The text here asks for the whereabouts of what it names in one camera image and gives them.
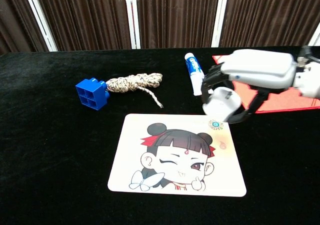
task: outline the hand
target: hand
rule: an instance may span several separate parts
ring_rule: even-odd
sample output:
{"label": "hand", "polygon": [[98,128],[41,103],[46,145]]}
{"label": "hand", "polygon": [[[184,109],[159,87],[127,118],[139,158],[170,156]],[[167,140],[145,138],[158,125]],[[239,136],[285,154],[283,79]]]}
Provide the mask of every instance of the hand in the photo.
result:
{"label": "hand", "polygon": [[196,177],[195,180],[191,183],[192,188],[194,190],[200,191],[200,190],[205,190],[206,186],[203,181],[200,181],[199,177]]}

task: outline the rope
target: rope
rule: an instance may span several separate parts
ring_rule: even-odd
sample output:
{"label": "rope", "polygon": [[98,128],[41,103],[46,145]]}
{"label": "rope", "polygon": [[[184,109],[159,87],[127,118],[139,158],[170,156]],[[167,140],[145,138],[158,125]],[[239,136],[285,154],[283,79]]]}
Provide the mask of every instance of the rope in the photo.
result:
{"label": "rope", "polygon": [[150,94],[156,104],[163,108],[164,106],[158,101],[155,94],[146,87],[157,88],[162,81],[162,74],[160,73],[140,73],[137,75],[129,75],[126,77],[112,78],[106,82],[107,90],[115,93],[125,93],[128,91],[135,91],[140,89]]}

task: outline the black hair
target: black hair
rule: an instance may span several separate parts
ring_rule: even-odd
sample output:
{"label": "black hair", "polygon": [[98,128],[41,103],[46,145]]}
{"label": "black hair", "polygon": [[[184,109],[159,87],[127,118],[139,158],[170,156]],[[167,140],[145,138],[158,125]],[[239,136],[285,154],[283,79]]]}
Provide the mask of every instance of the black hair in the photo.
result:
{"label": "black hair", "polygon": [[[147,132],[152,136],[158,136],[152,146],[148,146],[146,150],[148,153],[152,153],[155,156],[157,156],[159,146],[169,147],[171,143],[173,147],[188,149],[195,152],[200,152],[201,150],[202,153],[207,155],[208,157],[211,155],[210,144],[213,142],[213,139],[207,133],[201,132],[196,134],[181,129],[167,130],[167,126],[163,123],[153,123],[149,125],[147,128]],[[156,174],[156,171],[154,169],[145,167],[141,172],[144,179]],[[154,187],[156,188],[159,185],[165,187],[169,183],[169,180],[163,178]]]}

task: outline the brown curtain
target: brown curtain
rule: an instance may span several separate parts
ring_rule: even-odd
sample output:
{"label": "brown curtain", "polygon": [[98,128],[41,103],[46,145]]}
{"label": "brown curtain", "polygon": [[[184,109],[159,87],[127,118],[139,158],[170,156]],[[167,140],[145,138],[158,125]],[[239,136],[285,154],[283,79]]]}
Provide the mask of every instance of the brown curtain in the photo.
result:
{"label": "brown curtain", "polygon": [[0,55],[48,51],[28,0],[0,0]]}
{"label": "brown curtain", "polygon": [[142,48],[210,47],[218,0],[137,0]]}
{"label": "brown curtain", "polygon": [[307,45],[320,22],[320,0],[228,0],[221,47]]}
{"label": "brown curtain", "polygon": [[126,0],[39,0],[59,51],[131,49]]}

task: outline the blue lego brick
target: blue lego brick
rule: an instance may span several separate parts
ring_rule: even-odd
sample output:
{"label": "blue lego brick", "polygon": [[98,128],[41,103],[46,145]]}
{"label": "blue lego brick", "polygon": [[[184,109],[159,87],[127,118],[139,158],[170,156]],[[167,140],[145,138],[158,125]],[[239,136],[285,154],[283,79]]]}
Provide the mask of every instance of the blue lego brick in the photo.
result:
{"label": "blue lego brick", "polygon": [[106,105],[110,96],[106,90],[107,84],[104,81],[98,81],[94,77],[82,80],[75,86],[75,89],[81,103],[95,110],[99,110]]}

